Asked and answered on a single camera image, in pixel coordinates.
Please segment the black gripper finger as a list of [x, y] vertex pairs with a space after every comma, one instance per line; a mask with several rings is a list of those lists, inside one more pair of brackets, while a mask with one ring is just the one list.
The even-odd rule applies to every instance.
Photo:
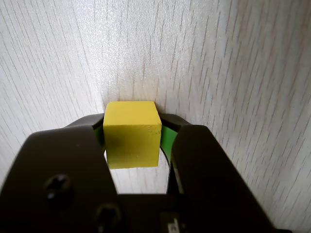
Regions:
[[191, 233], [274, 233], [276, 230], [207, 126], [173, 114], [162, 125], [177, 133], [171, 161]]
[[27, 138], [0, 192], [1, 232], [121, 232], [103, 120], [89, 115]]

